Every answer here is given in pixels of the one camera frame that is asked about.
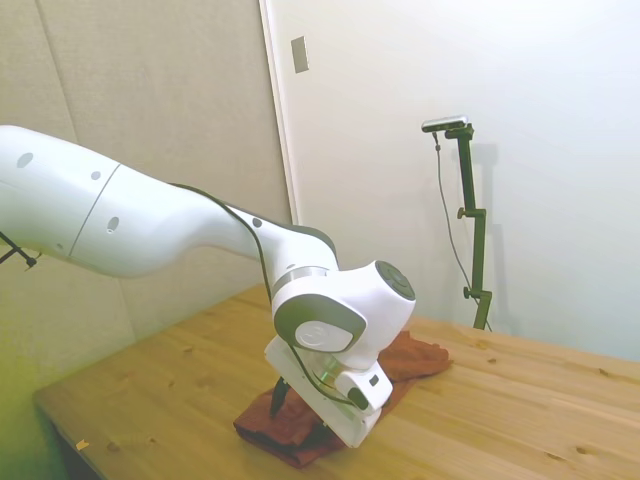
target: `red towel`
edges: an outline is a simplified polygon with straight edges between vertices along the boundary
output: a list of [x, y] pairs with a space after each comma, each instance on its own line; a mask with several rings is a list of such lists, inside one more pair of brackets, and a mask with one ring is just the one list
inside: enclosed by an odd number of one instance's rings
[[[439, 373], [451, 365], [447, 350], [437, 344], [415, 340], [408, 331], [401, 332], [380, 352], [378, 362], [393, 384], [391, 399], [382, 409], [378, 421], [398, 404], [419, 378]], [[345, 448], [293, 389], [289, 390], [275, 418], [271, 418], [272, 392], [273, 389], [258, 396], [233, 423], [243, 439], [297, 468]]]

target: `black metal stand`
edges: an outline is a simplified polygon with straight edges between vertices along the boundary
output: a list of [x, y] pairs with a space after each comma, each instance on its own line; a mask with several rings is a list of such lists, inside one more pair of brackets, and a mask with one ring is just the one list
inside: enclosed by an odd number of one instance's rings
[[7, 245], [9, 245], [11, 247], [11, 250], [9, 250], [2, 257], [0, 257], [0, 263], [2, 263], [5, 260], [7, 260], [14, 253], [17, 253], [20, 256], [22, 256], [25, 259], [25, 261], [27, 262], [27, 265], [29, 266], [29, 268], [33, 267], [36, 263], [38, 263], [38, 261], [35, 258], [30, 257], [29, 255], [24, 253], [24, 250], [22, 250], [18, 245], [16, 245], [9, 237], [7, 237], [2, 232], [0, 232], [0, 239], [2, 239], [3, 242], [5, 242]]
[[458, 141], [460, 155], [460, 173], [462, 176], [462, 192], [464, 195], [464, 208], [458, 210], [458, 218], [469, 217], [474, 219], [473, 231], [473, 270], [471, 272], [471, 289], [464, 287], [464, 298], [475, 298], [478, 301], [476, 318], [473, 328], [484, 330], [487, 325], [487, 316], [491, 306], [493, 294], [483, 290], [484, 277], [484, 243], [487, 228], [487, 211], [484, 208], [476, 208], [476, 196], [473, 187], [473, 168], [471, 165], [471, 148], [469, 142], [473, 139], [473, 125], [467, 124], [462, 128], [447, 130], [445, 138]]

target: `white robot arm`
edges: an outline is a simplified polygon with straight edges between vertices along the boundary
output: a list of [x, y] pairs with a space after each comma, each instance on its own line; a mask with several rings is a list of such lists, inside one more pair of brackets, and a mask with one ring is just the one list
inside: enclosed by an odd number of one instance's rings
[[196, 246], [258, 259], [277, 333], [266, 358], [327, 426], [357, 447], [391, 394], [377, 358], [413, 312], [411, 285], [386, 262], [341, 271], [318, 230], [0, 126], [0, 232], [0, 242], [115, 277], [152, 273]]

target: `wooden table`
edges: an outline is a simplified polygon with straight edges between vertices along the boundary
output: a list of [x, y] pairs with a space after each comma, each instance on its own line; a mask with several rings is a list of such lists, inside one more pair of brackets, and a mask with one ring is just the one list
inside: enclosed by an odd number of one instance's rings
[[448, 323], [414, 336], [455, 365], [422, 380], [363, 445], [296, 470], [232, 422], [277, 374], [254, 288], [37, 393], [98, 478], [640, 479], [640, 364]]

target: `light switch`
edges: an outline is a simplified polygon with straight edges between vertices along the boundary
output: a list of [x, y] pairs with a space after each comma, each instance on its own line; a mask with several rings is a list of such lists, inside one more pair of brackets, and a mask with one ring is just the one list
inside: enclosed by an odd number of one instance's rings
[[293, 54], [293, 66], [296, 73], [309, 70], [309, 60], [307, 58], [307, 45], [304, 37], [291, 40], [291, 53]]

